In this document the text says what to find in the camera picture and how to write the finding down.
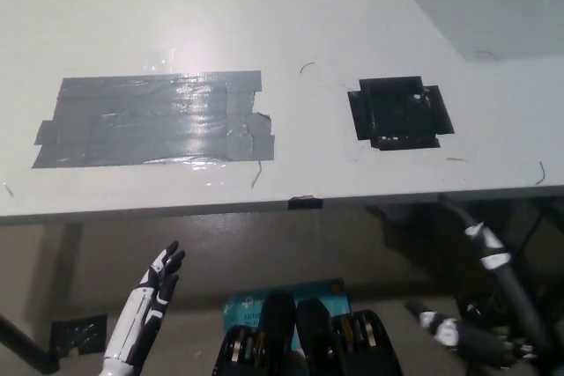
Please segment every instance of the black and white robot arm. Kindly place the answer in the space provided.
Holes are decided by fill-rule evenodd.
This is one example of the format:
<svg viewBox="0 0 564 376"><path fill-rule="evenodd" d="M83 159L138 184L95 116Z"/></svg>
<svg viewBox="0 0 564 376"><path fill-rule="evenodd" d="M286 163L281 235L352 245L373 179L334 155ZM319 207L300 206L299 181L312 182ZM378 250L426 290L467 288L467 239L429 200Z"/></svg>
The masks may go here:
<svg viewBox="0 0 564 376"><path fill-rule="evenodd" d="M106 348L100 376L141 372L178 281L175 273L185 253L177 249L177 241L165 248L131 292Z"/></svg>

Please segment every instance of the robotic hand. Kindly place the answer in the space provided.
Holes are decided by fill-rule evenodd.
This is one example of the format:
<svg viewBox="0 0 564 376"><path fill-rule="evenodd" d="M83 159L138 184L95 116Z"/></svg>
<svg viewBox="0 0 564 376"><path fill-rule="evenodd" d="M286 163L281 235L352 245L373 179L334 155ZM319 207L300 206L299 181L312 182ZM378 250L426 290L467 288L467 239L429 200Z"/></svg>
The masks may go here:
<svg viewBox="0 0 564 376"><path fill-rule="evenodd" d="M165 248L131 292L106 348L100 376L141 373L178 282L175 272L185 253L176 253L177 249L177 241Z"/></svg>

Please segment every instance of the blue box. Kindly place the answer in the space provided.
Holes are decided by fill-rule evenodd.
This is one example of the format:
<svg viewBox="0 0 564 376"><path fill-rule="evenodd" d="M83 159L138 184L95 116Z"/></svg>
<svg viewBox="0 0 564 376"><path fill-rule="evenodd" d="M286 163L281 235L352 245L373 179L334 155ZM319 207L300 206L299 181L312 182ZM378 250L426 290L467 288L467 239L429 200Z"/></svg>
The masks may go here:
<svg viewBox="0 0 564 376"><path fill-rule="evenodd" d="M303 299L319 298L327 307L331 316L351 312L349 298L345 292L343 279L328 279L243 292L231 297L223 308L224 330L227 332L233 325L244 325L256 328L261 316L263 301L271 291L286 291L293 295L296 305ZM300 339L296 330L293 332L292 350L299 350Z"/></svg>

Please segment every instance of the concrete floor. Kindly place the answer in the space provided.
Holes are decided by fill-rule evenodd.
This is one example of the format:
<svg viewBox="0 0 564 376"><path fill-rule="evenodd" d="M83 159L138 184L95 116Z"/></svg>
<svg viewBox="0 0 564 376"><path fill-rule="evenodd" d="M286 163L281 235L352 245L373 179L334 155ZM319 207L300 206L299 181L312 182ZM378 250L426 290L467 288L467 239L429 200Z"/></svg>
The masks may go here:
<svg viewBox="0 0 564 376"><path fill-rule="evenodd" d="M521 239L535 217L535 210L518 203L508 227L511 238ZM419 376L421 369L462 375L457 358L420 331L402 304L417 294L456 315L454 301L439 295L444 286L436 277L456 274L454 289L460 291L472 283L482 286L481 276L470 259L454 256L456 242L400 235L390 237L365 210L4 227L0 311L42 343L52 320L109 313L111 329L147 265L167 243L179 240L187 258L144 375L211 374L223 338L221 304L232 293L334 276L344 278L354 309L373 308L380 314L405 376ZM402 246L416 246L417 255L434 259L414 264L398 252ZM526 254L539 274L552 277L562 275L560 251L564 237L543 223ZM67 358L62 366L63 375L97 374L101 355ZM34 374L4 348L0 372Z"/></svg>

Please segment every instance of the table surface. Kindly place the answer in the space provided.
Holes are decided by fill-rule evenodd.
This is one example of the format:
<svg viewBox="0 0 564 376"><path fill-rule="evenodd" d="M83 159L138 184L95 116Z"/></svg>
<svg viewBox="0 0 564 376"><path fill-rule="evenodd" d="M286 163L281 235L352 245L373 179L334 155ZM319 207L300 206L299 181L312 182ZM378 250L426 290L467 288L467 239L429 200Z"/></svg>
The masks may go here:
<svg viewBox="0 0 564 376"><path fill-rule="evenodd" d="M0 0L0 223L564 191L564 0ZM302 73L305 63L308 66ZM260 70L262 162L32 169L64 77ZM356 139L347 91L419 75L455 134Z"/></svg>

